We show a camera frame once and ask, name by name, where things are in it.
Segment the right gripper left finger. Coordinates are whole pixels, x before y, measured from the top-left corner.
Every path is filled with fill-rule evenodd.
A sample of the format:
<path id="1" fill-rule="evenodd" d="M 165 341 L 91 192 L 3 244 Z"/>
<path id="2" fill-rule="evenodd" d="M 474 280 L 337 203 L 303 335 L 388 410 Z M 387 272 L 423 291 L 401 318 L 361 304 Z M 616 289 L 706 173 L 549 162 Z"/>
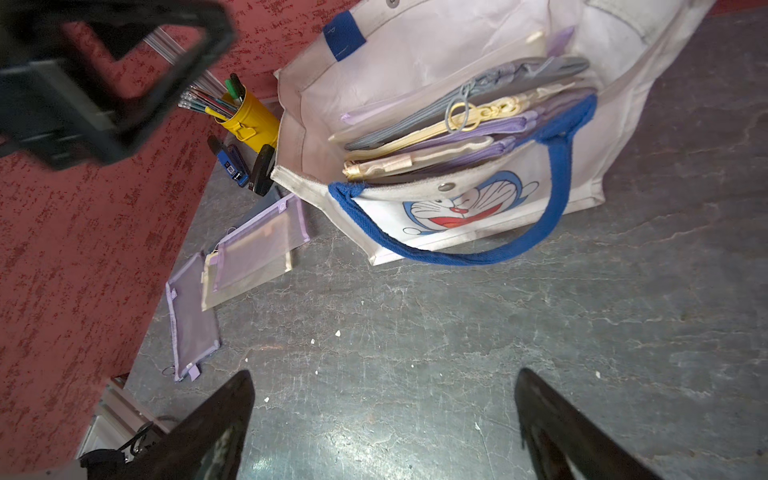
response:
<path id="1" fill-rule="evenodd" d="M 235 479 L 255 401 L 251 374 L 232 376 L 115 479 Z"/>

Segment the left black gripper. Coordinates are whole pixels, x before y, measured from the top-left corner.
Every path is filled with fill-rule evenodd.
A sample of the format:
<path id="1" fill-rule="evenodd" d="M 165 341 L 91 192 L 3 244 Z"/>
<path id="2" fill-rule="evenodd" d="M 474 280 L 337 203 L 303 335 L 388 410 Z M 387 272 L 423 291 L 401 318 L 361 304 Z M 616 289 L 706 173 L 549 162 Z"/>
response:
<path id="1" fill-rule="evenodd" d="M 164 25 L 202 38 L 147 92 L 125 98 L 65 34 L 71 23 L 91 28 L 115 59 Z M 52 170 L 129 158 L 234 40 L 217 1 L 4 1 L 1 154 L 27 152 Z"/>

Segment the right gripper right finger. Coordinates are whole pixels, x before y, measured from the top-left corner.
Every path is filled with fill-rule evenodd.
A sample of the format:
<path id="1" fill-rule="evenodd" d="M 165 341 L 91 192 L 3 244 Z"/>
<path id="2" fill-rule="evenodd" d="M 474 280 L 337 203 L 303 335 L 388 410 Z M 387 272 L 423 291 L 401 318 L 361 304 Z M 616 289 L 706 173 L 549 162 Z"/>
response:
<path id="1" fill-rule="evenodd" d="M 619 444 L 529 368 L 514 388 L 523 446 L 539 479 L 657 479 Z"/>

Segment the beige trim pouch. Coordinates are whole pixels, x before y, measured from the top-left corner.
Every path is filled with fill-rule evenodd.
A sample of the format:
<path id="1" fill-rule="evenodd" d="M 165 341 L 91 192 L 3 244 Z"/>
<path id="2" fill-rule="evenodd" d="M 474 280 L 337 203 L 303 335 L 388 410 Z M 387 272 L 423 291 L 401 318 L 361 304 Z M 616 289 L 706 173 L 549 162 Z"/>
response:
<path id="1" fill-rule="evenodd" d="M 292 270 L 292 255 L 286 253 L 283 258 L 278 258 L 260 269 L 250 273 L 245 278 L 234 282 L 230 286 L 214 289 L 214 280 L 217 274 L 219 253 L 214 251 L 205 257 L 204 269 L 201 274 L 202 300 L 201 308 L 208 311 L 234 297 L 246 293 L 259 285 L 276 279 Z"/>

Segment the purple trim mesh pouch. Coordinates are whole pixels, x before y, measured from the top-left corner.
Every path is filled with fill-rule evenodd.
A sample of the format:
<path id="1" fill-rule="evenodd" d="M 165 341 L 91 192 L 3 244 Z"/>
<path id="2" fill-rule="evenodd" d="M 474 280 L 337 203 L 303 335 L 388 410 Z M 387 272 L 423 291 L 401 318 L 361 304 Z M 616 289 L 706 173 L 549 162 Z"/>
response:
<path id="1" fill-rule="evenodd" d="M 223 290 L 309 241 L 303 202 L 289 194 L 219 241 L 213 289 Z"/>

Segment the yellow trim mesh pouch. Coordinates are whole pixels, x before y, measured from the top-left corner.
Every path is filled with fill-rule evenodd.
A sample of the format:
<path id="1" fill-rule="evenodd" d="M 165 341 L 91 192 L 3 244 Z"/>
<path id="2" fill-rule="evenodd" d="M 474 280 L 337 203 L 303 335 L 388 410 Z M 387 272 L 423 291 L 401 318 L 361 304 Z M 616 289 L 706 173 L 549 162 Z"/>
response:
<path id="1" fill-rule="evenodd" d="M 448 117 L 441 122 L 401 136 L 371 150 L 351 151 L 345 155 L 345 159 L 347 161 L 372 160 L 444 134 L 470 132 L 477 129 L 481 123 L 511 118 L 523 113 L 538 97 L 537 93 L 518 94 L 501 97 L 480 106 L 459 102 L 457 105 L 449 108 Z"/>

